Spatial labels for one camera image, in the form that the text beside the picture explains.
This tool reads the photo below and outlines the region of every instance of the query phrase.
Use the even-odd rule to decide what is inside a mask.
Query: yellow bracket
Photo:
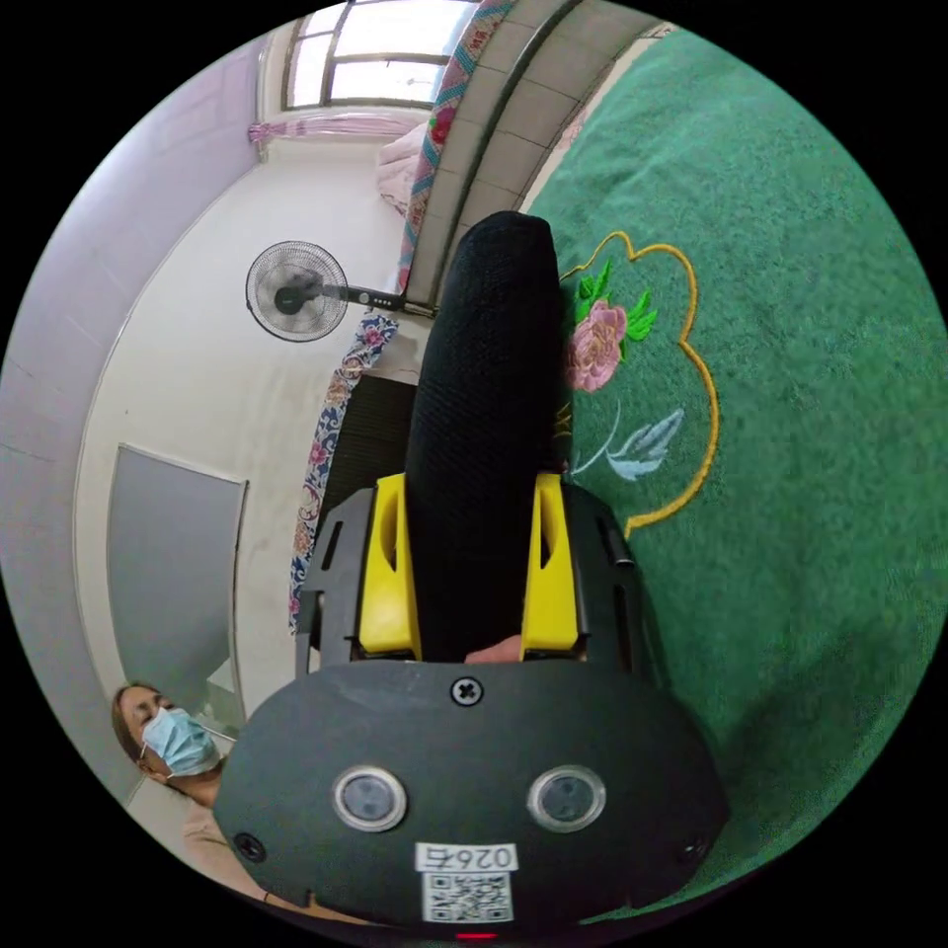
[[[411,651],[422,659],[404,474],[383,477],[375,487],[358,641],[370,655]]]
[[[547,558],[543,562],[543,545]],[[576,645],[576,593],[563,491],[556,474],[541,473],[533,494],[533,528],[526,597],[520,629],[520,660],[527,651],[569,652]]]

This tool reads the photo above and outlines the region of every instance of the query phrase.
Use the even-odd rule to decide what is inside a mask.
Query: blue face mask
[[[207,773],[220,762],[210,734],[182,708],[159,708],[145,725],[142,741],[165,761],[173,777]]]

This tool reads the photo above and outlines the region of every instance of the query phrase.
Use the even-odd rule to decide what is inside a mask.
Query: hand
[[[509,639],[505,639],[497,645],[492,645],[489,649],[481,649],[480,652],[471,652],[464,660],[464,664],[485,665],[487,663],[519,661],[520,637],[518,635],[511,635]]]

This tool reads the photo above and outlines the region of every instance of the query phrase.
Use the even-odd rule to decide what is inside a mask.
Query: pink bedding
[[[378,152],[375,167],[378,192],[403,217],[408,210],[408,200],[418,170],[418,156],[427,129],[428,123],[423,121],[401,138],[383,145]]]

